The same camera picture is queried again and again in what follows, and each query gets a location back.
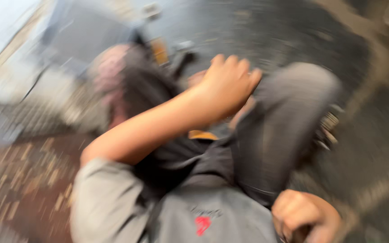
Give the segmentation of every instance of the floor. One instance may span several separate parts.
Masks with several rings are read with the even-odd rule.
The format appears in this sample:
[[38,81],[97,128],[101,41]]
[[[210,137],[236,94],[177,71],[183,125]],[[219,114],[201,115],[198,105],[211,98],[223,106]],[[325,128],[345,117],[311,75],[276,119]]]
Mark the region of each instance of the floor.
[[[147,0],[132,1],[140,9]],[[339,143],[296,171],[289,187],[331,202],[344,226],[337,242],[389,243],[389,29],[386,0],[158,0],[146,25],[169,50],[195,43],[184,76],[217,53],[248,58],[265,75],[296,61],[322,65],[342,81],[346,111]],[[71,183],[87,135],[39,137],[0,150],[0,237],[71,242]]]

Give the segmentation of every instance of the man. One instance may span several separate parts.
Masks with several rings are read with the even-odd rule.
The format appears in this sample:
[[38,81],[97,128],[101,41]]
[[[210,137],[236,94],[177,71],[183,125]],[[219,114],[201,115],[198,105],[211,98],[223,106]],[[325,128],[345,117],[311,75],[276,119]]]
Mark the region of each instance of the man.
[[[246,59],[218,55],[180,93],[141,47],[119,45],[95,60],[92,75],[111,129],[80,158],[74,242],[275,243],[305,226],[307,242],[332,241],[337,211],[282,191],[338,91],[329,71],[294,63],[261,80]],[[235,113],[225,139],[186,136]]]

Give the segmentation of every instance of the knee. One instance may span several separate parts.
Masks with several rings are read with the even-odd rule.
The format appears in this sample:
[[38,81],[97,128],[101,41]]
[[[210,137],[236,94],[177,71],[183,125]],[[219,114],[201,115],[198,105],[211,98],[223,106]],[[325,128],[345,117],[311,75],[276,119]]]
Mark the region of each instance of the knee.
[[338,92],[340,89],[340,83],[336,75],[328,69],[312,63],[292,63],[284,68],[280,75],[283,82],[295,86],[300,91]]

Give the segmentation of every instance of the fingers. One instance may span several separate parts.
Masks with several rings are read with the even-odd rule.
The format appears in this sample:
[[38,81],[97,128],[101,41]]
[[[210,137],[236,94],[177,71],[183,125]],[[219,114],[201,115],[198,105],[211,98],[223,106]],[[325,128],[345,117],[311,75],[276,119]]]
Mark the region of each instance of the fingers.
[[251,72],[250,82],[251,82],[251,90],[254,90],[256,86],[258,86],[259,82],[262,78],[262,71],[259,68],[256,68]]
[[224,63],[224,65],[227,66],[228,68],[235,68],[237,64],[238,64],[238,57],[236,55],[230,55],[226,59],[226,62]]
[[223,65],[224,64],[224,56],[223,54],[218,54],[213,59],[211,59],[211,65]]
[[249,68],[250,68],[250,63],[247,59],[242,59],[239,63],[238,63],[238,67],[237,67],[237,75],[238,77],[242,77],[243,75],[246,75],[248,72],[249,72]]

